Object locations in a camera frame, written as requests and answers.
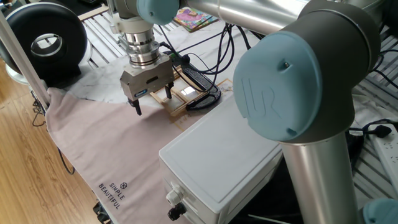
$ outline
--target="power strip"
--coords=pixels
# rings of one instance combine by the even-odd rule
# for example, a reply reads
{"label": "power strip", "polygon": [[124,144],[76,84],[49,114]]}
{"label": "power strip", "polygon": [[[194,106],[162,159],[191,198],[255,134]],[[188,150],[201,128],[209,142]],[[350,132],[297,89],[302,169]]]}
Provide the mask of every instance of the power strip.
{"label": "power strip", "polygon": [[391,128],[391,133],[385,138],[379,138],[374,134],[369,135],[384,170],[390,177],[392,186],[398,194],[398,131],[392,124],[374,124],[369,127],[369,131],[375,130],[383,125]]}

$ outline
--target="white plastic box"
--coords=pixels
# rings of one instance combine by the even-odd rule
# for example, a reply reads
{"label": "white plastic box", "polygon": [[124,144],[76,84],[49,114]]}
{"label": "white plastic box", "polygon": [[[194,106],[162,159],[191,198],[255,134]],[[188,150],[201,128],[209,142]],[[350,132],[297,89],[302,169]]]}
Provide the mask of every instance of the white plastic box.
{"label": "white plastic box", "polygon": [[248,126],[232,96],[160,150],[159,157],[166,191],[179,186],[183,192],[185,218],[221,224],[268,183],[282,149]]}

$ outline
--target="metal cylinder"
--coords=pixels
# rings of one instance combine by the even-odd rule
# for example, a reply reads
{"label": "metal cylinder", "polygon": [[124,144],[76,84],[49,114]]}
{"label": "metal cylinder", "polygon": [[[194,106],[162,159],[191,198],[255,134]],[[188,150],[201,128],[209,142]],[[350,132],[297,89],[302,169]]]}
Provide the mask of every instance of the metal cylinder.
{"label": "metal cylinder", "polygon": [[154,41],[152,29],[139,34],[126,34],[127,54],[133,67],[154,63],[159,58],[159,44]]}
{"label": "metal cylinder", "polygon": [[[271,34],[293,23],[310,0],[184,0],[195,9],[261,34]],[[346,0],[381,20],[385,0]]]}
{"label": "metal cylinder", "polygon": [[319,142],[281,144],[304,223],[360,223],[344,132]]}

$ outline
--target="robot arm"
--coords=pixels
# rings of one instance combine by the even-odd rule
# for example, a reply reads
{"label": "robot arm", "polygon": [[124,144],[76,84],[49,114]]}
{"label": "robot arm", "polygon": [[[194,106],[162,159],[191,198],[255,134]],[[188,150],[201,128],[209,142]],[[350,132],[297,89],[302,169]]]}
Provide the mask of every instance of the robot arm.
{"label": "robot arm", "polygon": [[[177,6],[163,5],[170,14],[160,14],[154,2]],[[381,11],[322,0],[116,0],[130,56],[121,81],[133,106],[172,85],[171,61],[159,53],[151,24],[170,22],[185,5],[262,34],[275,32],[236,67],[238,108],[255,132],[283,145],[306,224],[359,223],[344,131],[354,120],[351,90],[377,62],[374,21]]]}

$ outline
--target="black knob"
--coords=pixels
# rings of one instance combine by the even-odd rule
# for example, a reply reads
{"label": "black knob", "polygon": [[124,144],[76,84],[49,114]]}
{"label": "black knob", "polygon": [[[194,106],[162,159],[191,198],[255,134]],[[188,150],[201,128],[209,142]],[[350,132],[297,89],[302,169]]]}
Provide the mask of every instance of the black knob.
{"label": "black knob", "polygon": [[174,208],[170,209],[168,216],[172,221],[178,220],[180,215],[186,212],[185,207],[182,203],[178,203]]}

